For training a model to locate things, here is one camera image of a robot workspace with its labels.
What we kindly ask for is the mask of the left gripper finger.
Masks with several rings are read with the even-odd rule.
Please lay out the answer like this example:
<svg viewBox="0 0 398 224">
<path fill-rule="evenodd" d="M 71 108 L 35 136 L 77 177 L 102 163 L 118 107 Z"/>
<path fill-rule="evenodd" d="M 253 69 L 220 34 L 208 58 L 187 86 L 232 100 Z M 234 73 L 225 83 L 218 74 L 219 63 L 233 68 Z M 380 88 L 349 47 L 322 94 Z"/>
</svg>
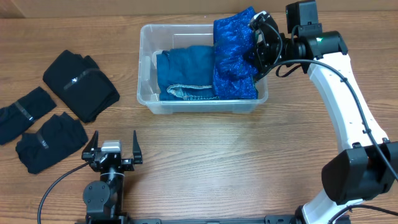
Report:
<svg viewBox="0 0 398 224">
<path fill-rule="evenodd" d="M 141 161 L 142 160 L 142 151 L 141 151 L 141 148 L 140 148 L 138 140 L 137 140 L 136 131 L 133 132 L 132 153 L 133 153 L 133 158 L 134 158 L 135 161 Z"/>
<path fill-rule="evenodd" d="M 86 145 L 85 149 L 83 150 L 84 153 L 89 153 L 92 150 L 95 150 L 98 147 L 98 131 L 94 132 L 93 137 Z"/>
</svg>

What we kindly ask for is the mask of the sparkly blue garment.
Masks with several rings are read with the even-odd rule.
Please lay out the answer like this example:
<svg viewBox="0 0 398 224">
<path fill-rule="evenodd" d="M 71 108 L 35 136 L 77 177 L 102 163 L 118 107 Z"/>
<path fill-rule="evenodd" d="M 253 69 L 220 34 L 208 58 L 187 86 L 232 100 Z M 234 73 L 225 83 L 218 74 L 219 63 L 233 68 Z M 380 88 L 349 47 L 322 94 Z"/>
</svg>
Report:
<svg viewBox="0 0 398 224">
<path fill-rule="evenodd" d="M 255 42 L 249 27 L 253 7 L 213 23 L 215 69 L 213 89 L 221 100 L 256 100 L 253 81 L 258 69 L 250 61 Z"/>
</svg>

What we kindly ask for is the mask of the large black garment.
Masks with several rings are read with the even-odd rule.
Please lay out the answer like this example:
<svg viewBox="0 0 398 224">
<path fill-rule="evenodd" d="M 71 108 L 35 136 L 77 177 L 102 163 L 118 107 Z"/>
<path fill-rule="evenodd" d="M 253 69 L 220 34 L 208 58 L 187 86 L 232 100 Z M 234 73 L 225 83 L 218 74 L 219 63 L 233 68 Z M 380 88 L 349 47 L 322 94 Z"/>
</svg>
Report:
<svg viewBox="0 0 398 224">
<path fill-rule="evenodd" d="M 43 81 L 84 123 L 94 122 L 120 95 L 89 56 L 64 50 L 44 72 Z"/>
</svg>

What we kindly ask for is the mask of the blue denim jeans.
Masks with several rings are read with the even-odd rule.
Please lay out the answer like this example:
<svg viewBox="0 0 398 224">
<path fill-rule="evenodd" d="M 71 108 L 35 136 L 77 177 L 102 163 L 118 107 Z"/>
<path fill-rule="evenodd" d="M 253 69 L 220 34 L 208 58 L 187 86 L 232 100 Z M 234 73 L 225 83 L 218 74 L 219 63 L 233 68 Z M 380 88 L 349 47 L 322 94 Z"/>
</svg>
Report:
<svg viewBox="0 0 398 224">
<path fill-rule="evenodd" d="M 215 52 L 193 45 L 157 55 L 157 83 L 161 101 L 218 100 L 213 89 Z"/>
</svg>

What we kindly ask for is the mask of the clear plastic storage bin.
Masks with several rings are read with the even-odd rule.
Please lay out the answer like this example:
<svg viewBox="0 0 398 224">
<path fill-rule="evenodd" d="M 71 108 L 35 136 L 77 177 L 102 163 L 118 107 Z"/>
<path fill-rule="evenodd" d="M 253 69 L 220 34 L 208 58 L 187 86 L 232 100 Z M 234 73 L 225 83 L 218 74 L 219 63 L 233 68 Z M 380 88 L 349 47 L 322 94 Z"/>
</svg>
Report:
<svg viewBox="0 0 398 224">
<path fill-rule="evenodd" d="M 147 24 L 141 28 L 137 100 L 154 114 L 250 113 L 269 97 L 267 78 L 256 83 L 256 100 L 161 101 L 156 56 L 164 50 L 213 45 L 213 24 Z"/>
</svg>

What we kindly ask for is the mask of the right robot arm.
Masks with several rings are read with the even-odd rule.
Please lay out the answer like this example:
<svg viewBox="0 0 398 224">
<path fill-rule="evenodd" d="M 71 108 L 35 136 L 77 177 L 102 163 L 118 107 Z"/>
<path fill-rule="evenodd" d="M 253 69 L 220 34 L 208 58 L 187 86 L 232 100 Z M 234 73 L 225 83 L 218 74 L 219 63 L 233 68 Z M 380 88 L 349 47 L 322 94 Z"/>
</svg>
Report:
<svg viewBox="0 0 398 224">
<path fill-rule="evenodd" d="M 337 31 L 325 32 L 315 1 L 287 5 L 287 32 L 268 12 L 249 25 L 255 35 L 255 81 L 281 66 L 301 68 L 318 89 L 338 141 L 338 155 L 322 169 L 321 192 L 292 215 L 266 223 L 349 223 L 348 211 L 365 208 L 397 180 L 397 143 L 387 137 L 356 83 L 348 48 Z"/>
</svg>

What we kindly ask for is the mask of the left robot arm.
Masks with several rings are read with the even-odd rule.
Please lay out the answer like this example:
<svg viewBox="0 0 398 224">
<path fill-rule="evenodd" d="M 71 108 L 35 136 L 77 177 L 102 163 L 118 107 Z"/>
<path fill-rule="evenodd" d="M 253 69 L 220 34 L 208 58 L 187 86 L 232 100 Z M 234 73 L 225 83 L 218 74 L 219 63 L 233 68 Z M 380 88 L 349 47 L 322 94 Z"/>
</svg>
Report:
<svg viewBox="0 0 398 224">
<path fill-rule="evenodd" d="M 97 181 L 89 183 L 83 191 L 87 223 L 132 223 L 127 212 L 123 212 L 125 172 L 143 163 L 142 152 L 133 133 L 132 157 L 122 158 L 121 141 L 105 141 L 98 145 L 96 131 L 84 148 L 81 158 L 91 169 L 100 173 Z"/>
</svg>

